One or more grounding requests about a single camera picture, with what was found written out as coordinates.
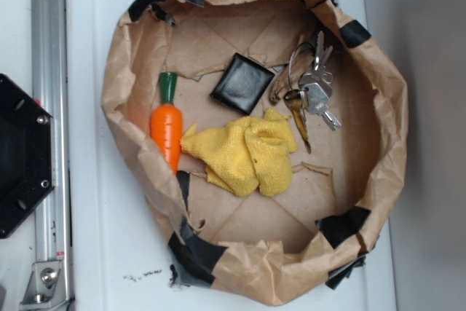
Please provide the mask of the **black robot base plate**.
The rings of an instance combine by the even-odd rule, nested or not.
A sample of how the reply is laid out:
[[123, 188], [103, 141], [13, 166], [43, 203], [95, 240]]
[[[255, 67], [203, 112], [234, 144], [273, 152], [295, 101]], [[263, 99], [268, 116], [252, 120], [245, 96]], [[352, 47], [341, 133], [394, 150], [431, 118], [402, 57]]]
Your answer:
[[54, 189], [53, 117], [1, 75], [1, 238], [7, 239]]

